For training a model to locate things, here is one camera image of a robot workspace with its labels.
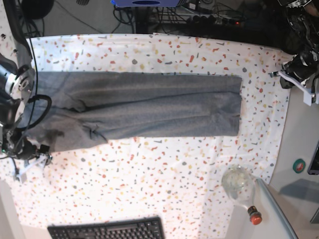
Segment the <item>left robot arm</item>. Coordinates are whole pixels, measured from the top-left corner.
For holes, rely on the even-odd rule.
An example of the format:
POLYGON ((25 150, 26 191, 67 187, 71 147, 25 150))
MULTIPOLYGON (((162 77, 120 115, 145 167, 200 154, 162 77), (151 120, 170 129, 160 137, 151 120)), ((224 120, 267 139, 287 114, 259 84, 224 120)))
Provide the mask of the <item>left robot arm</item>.
POLYGON ((319 2, 280 0, 279 5, 285 8, 288 24, 301 43, 292 60, 282 65, 282 70, 304 87, 319 67, 319 2))

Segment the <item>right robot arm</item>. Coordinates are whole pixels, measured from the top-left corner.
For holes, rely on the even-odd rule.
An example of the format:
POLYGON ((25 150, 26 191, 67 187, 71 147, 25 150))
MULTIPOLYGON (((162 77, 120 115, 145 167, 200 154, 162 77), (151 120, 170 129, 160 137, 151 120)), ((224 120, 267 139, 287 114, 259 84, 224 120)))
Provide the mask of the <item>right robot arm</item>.
POLYGON ((26 136, 47 115, 51 98, 33 93, 37 89, 37 71, 31 66, 31 48, 21 29, 16 2, 0 2, 0 150, 7 157, 30 161, 43 159, 49 163, 52 156, 49 146, 36 146, 26 136), (30 119, 25 127, 19 127, 28 104, 46 100, 44 113, 35 122, 30 119))

